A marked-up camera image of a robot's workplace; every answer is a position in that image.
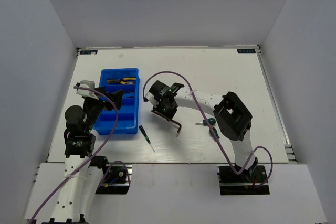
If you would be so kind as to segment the yellow bent-nose pliers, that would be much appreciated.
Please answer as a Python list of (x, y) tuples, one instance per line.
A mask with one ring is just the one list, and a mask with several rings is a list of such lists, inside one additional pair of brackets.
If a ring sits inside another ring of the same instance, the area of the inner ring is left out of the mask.
[(107, 80), (106, 83), (107, 84), (120, 84), (123, 80), (122, 79), (110, 79)]

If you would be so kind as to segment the yellow black long-nose pliers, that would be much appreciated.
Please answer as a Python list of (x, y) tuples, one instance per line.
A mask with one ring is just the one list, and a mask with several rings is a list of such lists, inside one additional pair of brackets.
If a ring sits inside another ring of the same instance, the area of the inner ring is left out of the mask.
[(136, 84), (136, 78), (122, 78), (117, 80), (118, 84), (122, 85), (134, 85)]

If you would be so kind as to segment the large brown hex key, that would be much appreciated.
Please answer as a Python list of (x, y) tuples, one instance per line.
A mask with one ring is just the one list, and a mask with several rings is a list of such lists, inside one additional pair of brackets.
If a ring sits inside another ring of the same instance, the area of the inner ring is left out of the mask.
[(177, 129), (176, 135), (177, 135), (177, 136), (179, 135), (179, 133), (181, 132), (181, 129), (182, 129), (182, 125), (181, 125), (181, 123), (179, 123), (179, 122), (177, 122), (177, 121), (175, 121), (175, 120), (173, 120), (173, 119), (168, 118), (167, 116), (163, 115), (162, 113), (160, 113), (160, 112), (158, 112), (158, 111), (154, 111), (154, 110), (152, 110), (152, 113), (154, 113), (154, 114), (156, 114), (156, 115), (158, 115), (158, 116), (164, 118), (164, 119), (167, 120), (168, 122), (171, 122), (171, 123), (177, 125), (177, 126), (178, 126), (178, 129)]

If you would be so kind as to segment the black green precision screwdriver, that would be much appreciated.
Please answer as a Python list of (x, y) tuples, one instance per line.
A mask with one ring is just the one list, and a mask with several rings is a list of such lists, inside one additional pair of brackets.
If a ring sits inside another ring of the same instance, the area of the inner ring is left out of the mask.
[(150, 145), (150, 147), (151, 147), (151, 149), (153, 150), (153, 152), (155, 152), (155, 150), (154, 150), (154, 148), (153, 148), (153, 146), (152, 146), (152, 144), (151, 144), (151, 141), (150, 141), (150, 139), (149, 139), (149, 137), (148, 137), (148, 135), (147, 135), (147, 133), (146, 133), (146, 131), (145, 131), (145, 129), (143, 128), (142, 125), (139, 126), (139, 130), (140, 130), (140, 132), (142, 133), (142, 135), (144, 136), (144, 138), (145, 138), (145, 140), (147, 141), (147, 143)]

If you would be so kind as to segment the green stubby flathead screwdriver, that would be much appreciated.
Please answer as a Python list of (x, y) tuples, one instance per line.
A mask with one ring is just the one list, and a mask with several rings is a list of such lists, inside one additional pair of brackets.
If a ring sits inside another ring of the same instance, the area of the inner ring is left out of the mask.
[(197, 122), (195, 124), (196, 125), (203, 125), (203, 126), (206, 126), (207, 124), (215, 125), (216, 124), (216, 119), (215, 118), (203, 119), (201, 122)]

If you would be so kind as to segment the green stubby screwdriver orange cap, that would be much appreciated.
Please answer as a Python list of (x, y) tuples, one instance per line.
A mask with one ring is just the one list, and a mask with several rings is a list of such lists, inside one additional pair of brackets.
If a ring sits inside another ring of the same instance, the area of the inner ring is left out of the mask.
[(215, 127), (212, 127), (211, 130), (209, 130), (209, 134), (215, 142), (217, 142), (220, 138)]

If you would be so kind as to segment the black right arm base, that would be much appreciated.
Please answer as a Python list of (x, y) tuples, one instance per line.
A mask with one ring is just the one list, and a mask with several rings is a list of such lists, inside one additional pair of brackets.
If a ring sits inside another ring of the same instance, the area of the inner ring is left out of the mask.
[(269, 195), (266, 169), (258, 165), (250, 177), (236, 175), (229, 166), (219, 166), (217, 172), (221, 196)]

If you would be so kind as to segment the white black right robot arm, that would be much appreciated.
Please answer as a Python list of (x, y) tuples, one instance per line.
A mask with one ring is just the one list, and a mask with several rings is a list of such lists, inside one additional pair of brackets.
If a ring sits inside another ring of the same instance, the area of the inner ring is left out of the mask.
[(231, 141), (238, 177), (247, 182), (256, 175), (258, 160), (253, 153), (250, 140), (250, 111), (237, 94), (215, 95), (189, 90), (181, 83), (170, 87), (157, 80), (144, 95), (144, 101), (153, 105), (152, 112), (168, 121), (173, 118), (179, 107), (194, 110), (215, 118), (220, 132)]

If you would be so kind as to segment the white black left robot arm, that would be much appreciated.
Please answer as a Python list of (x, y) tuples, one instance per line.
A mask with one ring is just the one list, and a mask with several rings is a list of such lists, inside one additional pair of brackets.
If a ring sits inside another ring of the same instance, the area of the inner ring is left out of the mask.
[(94, 148), (93, 127), (103, 110), (117, 112), (122, 106), (124, 90), (107, 91), (93, 82), (75, 85), (83, 105), (72, 105), (65, 111), (65, 171), (64, 179), (55, 189), (59, 196), (49, 223), (86, 223), (86, 212), (99, 181), (110, 178), (107, 158)]

